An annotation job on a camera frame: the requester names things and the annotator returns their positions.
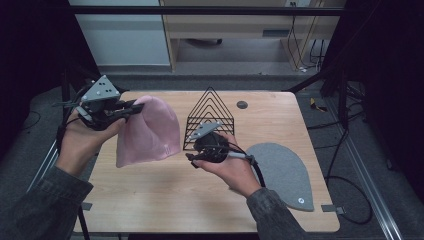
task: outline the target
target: pink cloth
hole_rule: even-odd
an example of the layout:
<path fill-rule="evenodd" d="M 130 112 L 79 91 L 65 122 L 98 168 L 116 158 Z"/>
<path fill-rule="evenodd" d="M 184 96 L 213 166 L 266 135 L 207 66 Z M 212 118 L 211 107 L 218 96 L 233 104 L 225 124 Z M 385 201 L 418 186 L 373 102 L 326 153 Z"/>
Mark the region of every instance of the pink cloth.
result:
<path fill-rule="evenodd" d="M 118 133 L 116 167 L 162 160 L 181 151 L 180 125 L 174 110 L 162 99 L 143 96 L 139 114 L 132 115 Z"/>

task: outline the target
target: black backdrop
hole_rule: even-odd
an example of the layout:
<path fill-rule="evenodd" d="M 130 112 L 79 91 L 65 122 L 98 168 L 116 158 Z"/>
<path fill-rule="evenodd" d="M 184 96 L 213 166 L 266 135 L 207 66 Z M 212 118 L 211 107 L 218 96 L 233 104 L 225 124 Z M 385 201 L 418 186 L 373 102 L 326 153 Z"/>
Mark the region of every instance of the black backdrop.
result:
<path fill-rule="evenodd" d="M 67 0 L 8 0 L 0 7 L 0 159 L 21 130 L 34 96 L 60 86 L 65 70 L 78 89 L 87 78 L 78 69 L 99 75 L 75 16 L 45 11 L 45 4 L 69 6 Z"/>
<path fill-rule="evenodd" d="M 347 7 L 373 9 L 378 2 L 353 0 Z M 421 0 L 382 0 L 369 21 L 364 16 L 342 18 L 324 67 L 363 26 L 344 56 L 344 71 L 348 80 L 365 85 L 367 118 L 389 162 L 403 171 L 424 202 L 423 6 Z"/>

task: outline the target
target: person's right hand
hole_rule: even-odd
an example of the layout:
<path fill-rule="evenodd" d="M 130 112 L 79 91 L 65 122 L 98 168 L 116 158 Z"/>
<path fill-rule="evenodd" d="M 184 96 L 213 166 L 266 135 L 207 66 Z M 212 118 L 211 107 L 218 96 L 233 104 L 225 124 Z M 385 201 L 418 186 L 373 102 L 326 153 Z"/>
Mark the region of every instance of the person's right hand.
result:
<path fill-rule="evenodd" d="M 68 121 L 74 119 L 78 119 L 78 112 L 76 110 L 71 114 Z M 112 123 L 106 130 L 94 131 L 85 126 L 81 120 L 69 123 L 66 126 L 56 167 L 71 175 L 79 176 L 102 144 L 118 134 L 124 125 L 125 120 L 119 119 Z"/>
<path fill-rule="evenodd" d="M 233 135 L 218 134 L 226 138 L 228 142 L 237 145 Z M 246 159 L 227 157 L 221 163 L 212 163 L 203 160 L 194 160 L 193 163 L 203 170 L 222 178 L 232 190 L 242 194 L 246 198 L 261 188 L 250 163 Z"/>

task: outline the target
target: gray sleeve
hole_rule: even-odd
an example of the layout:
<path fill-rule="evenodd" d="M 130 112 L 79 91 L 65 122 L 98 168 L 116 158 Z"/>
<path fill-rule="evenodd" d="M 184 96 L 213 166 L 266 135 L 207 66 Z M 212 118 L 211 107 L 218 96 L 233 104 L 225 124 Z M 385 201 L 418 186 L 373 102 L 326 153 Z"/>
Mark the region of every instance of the gray sleeve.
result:
<path fill-rule="evenodd" d="M 310 239 L 276 192 L 261 188 L 247 198 L 247 206 L 261 240 Z"/>
<path fill-rule="evenodd" d="M 92 188 L 53 167 L 11 209 L 1 213 L 0 239 L 67 239 L 78 207 Z"/>

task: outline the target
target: gray fabric shape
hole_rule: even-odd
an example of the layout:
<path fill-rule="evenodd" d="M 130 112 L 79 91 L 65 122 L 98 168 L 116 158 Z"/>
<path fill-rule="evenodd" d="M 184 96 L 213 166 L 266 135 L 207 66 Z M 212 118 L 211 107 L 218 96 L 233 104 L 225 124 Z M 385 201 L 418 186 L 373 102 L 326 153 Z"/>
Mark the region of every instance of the gray fabric shape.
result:
<path fill-rule="evenodd" d="M 314 210 L 308 171 L 296 153 L 276 143 L 256 144 L 246 152 L 255 156 L 267 188 L 276 191 L 288 207 Z"/>

